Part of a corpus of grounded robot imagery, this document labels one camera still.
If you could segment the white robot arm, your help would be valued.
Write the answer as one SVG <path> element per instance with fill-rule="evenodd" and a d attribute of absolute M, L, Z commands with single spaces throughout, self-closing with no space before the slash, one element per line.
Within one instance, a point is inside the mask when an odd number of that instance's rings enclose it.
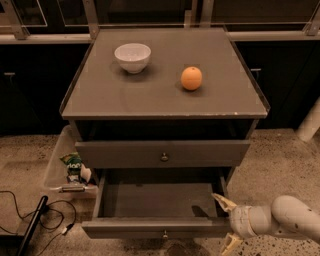
<path fill-rule="evenodd" d="M 282 195 L 265 206 L 237 205 L 217 193 L 212 197 L 228 213 L 232 229 L 224 239 L 221 256 L 230 256 L 245 239 L 260 235 L 320 244 L 320 215 L 296 197 Z"/>

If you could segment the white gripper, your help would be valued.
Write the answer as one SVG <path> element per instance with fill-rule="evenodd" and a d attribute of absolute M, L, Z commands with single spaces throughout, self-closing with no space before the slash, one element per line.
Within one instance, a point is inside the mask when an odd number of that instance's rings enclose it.
<path fill-rule="evenodd" d="M 220 249 L 220 256 L 230 256 L 230 254 L 242 243 L 242 239 L 256 237 L 250 223 L 249 212 L 251 206 L 237 206 L 228 198 L 212 193 L 212 197 L 219 203 L 224 212 L 230 213 L 230 225 L 234 233 L 227 233 Z"/>

